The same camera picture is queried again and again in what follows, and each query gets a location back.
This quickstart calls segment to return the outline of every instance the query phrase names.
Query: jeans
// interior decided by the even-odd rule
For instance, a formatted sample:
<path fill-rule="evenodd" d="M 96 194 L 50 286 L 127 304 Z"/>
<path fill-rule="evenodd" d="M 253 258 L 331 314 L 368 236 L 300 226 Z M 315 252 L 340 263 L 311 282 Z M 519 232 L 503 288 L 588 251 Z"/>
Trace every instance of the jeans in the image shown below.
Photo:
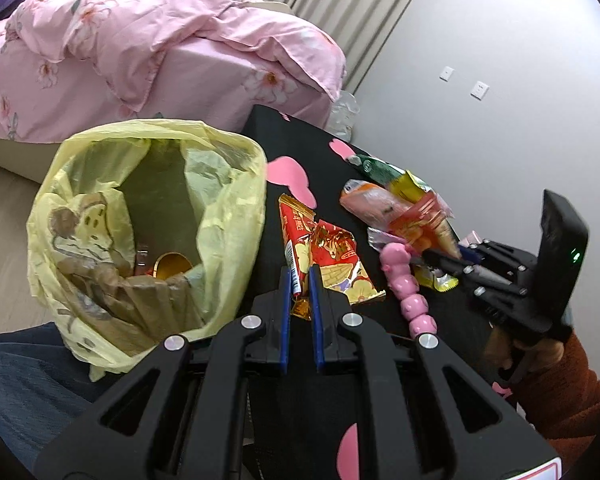
<path fill-rule="evenodd" d="M 0 437 L 30 471 L 36 457 L 118 376 L 89 380 L 89 365 L 53 323 L 0 334 Z"/>

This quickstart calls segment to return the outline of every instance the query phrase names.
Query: human hand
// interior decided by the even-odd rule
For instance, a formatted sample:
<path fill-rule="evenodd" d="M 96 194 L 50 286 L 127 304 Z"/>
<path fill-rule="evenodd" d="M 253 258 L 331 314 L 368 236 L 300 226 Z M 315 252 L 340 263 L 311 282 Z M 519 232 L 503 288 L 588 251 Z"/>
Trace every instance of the human hand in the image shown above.
<path fill-rule="evenodd" d="M 525 352 L 535 352 L 536 356 L 529 366 L 530 372 L 550 368 L 560 362 L 564 355 L 564 344 L 560 341 L 542 339 L 534 346 L 527 346 L 518 340 L 512 339 L 507 332 L 497 326 L 491 332 L 487 346 L 484 348 L 484 357 L 497 367 L 509 370 L 513 366 L 511 351 L 514 348 Z"/>

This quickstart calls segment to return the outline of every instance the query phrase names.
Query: pink caterpillar toy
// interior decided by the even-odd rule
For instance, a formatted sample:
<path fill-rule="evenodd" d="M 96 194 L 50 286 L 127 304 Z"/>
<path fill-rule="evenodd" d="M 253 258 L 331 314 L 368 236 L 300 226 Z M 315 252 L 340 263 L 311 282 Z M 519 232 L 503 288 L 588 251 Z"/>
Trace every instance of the pink caterpillar toy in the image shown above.
<path fill-rule="evenodd" d="M 380 251 L 380 263 L 389 288 L 400 300 L 400 310 L 404 318 L 409 321 L 409 332 L 415 339 L 422 333 L 435 334 L 438 326 L 436 321 L 427 314 L 429 311 L 427 300 L 417 293 L 420 286 L 411 275 L 410 261 L 411 255 L 403 244 L 390 243 Z"/>

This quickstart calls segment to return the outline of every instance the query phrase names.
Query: light switch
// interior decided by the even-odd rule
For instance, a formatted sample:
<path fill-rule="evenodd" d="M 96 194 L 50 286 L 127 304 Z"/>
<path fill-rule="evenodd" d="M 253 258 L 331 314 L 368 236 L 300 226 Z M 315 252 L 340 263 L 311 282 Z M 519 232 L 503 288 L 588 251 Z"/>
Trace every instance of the light switch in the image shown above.
<path fill-rule="evenodd" d="M 480 99 L 480 101 L 481 101 L 482 98 L 484 97 L 484 95 L 487 93 L 488 89 L 489 89 L 489 85 L 483 83 L 482 81 L 478 81 L 475 84 L 474 89 L 471 90 L 471 95 L 477 99 Z"/>
<path fill-rule="evenodd" d="M 453 68 L 451 68 L 450 66 L 445 66 L 442 69 L 442 72 L 440 72 L 440 79 L 442 79 L 443 81 L 449 81 L 449 78 L 451 77 L 453 72 Z"/>

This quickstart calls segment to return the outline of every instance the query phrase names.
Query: pink bed sheet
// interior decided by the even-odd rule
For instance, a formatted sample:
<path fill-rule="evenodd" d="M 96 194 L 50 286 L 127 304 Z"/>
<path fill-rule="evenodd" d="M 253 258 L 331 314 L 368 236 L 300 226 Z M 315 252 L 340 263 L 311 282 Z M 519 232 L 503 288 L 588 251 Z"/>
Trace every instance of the pink bed sheet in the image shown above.
<path fill-rule="evenodd" d="M 239 132 L 254 104 L 318 127 L 331 108 L 327 94 L 299 82 L 279 63 L 205 38 L 190 37 L 167 52 L 138 112 L 114 95 L 88 60 L 67 57 L 54 64 L 21 41 L 0 52 L 0 138 L 61 142 L 100 124 L 161 116 Z"/>

